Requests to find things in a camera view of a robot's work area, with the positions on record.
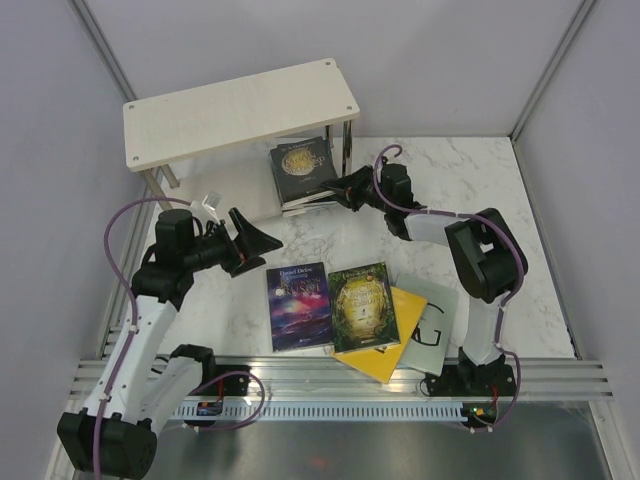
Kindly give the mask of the black Moon and Sixpence book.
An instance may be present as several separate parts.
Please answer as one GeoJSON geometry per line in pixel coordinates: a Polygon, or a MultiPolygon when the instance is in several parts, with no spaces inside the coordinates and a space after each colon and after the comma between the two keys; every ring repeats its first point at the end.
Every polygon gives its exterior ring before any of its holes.
{"type": "Polygon", "coordinates": [[[327,198],[322,184],[338,178],[328,141],[314,137],[281,144],[269,152],[277,193],[283,208],[327,198]]]}

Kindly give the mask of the green Alice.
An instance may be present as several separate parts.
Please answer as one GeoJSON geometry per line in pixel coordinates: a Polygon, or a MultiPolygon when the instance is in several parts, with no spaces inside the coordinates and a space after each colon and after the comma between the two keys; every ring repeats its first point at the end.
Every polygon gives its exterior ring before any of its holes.
{"type": "Polygon", "coordinates": [[[335,353],[400,342],[384,262],[331,272],[328,287],[335,353]]]}

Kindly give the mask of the purple Robinson Crusoe book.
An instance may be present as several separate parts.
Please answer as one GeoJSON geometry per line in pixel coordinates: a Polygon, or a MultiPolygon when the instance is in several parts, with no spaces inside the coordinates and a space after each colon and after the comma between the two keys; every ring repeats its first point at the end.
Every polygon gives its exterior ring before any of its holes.
{"type": "Polygon", "coordinates": [[[332,343],[329,288],[322,262],[268,269],[266,281],[274,352],[332,343]]]}

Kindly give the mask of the pale grey-green booklet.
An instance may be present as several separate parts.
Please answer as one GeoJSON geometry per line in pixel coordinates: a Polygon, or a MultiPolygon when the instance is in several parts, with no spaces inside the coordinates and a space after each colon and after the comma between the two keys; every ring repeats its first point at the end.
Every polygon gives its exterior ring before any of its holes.
{"type": "Polygon", "coordinates": [[[396,287],[427,300],[400,363],[419,372],[439,377],[444,367],[459,294],[453,288],[408,274],[400,274],[397,277],[396,287]]]}

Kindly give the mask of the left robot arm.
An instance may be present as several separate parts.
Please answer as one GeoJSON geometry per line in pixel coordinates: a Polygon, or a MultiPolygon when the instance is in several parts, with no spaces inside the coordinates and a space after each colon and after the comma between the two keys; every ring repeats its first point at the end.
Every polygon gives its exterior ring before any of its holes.
{"type": "Polygon", "coordinates": [[[160,433],[182,401],[209,394],[228,378],[211,348],[192,344],[176,347],[156,380],[148,376],[195,273],[219,266],[237,277],[282,248],[238,209],[229,216],[235,236],[224,221],[201,222],[188,209],[159,214],[155,242],[128,283],[131,311],[105,369],[81,409],[63,413],[58,422],[59,440],[75,469],[97,479],[144,478],[160,433]]]}

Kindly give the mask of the dark blue cover book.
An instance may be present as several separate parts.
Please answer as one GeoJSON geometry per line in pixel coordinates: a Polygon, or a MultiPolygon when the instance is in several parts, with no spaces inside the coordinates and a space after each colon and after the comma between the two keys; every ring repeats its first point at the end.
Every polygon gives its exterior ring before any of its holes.
{"type": "Polygon", "coordinates": [[[336,197],[329,191],[322,191],[305,198],[300,198],[290,202],[285,202],[281,206],[282,211],[293,211],[298,209],[306,209],[311,207],[324,207],[337,204],[336,197]]]}

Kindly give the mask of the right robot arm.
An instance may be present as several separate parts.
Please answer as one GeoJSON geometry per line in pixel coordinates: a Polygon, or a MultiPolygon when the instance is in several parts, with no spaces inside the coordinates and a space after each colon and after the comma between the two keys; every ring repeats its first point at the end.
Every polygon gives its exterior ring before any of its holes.
{"type": "Polygon", "coordinates": [[[389,231],[405,241],[447,247],[458,280],[469,296],[467,332],[457,363],[423,380],[431,397],[492,396],[517,398],[521,364],[507,364],[515,353],[500,344],[507,303],[528,272],[521,247],[501,213],[487,208],[475,214],[432,210],[419,204],[407,169],[383,162],[323,182],[343,207],[357,212],[369,206],[383,212],[389,231]]]}

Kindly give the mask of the yellow booklet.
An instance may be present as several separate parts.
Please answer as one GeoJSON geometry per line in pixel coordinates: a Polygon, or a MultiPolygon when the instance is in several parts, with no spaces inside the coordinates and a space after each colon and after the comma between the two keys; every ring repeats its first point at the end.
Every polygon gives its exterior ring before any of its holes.
{"type": "Polygon", "coordinates": [[[383,384],[390,381],[409,343],[411,334],[428,304],[425,298],[395,286],[391,287],[391,297],[399,329],[399,343],[349,353],[332,354],[339,362],[383,384]]]}

